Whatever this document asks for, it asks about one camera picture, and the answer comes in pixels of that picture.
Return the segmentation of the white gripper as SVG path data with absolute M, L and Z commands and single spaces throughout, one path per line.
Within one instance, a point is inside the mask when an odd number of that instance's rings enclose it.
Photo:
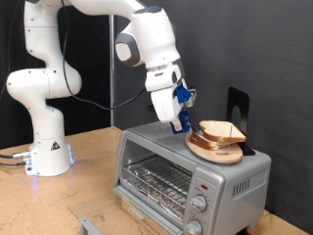
M 171 122 L 175 131 L 183 129 L 178 118 L 184 103 L 190 99 L 190 91 L 185 81 L 168 88 L 153 91 L 151 98 L 156 115 L 161 122 Z

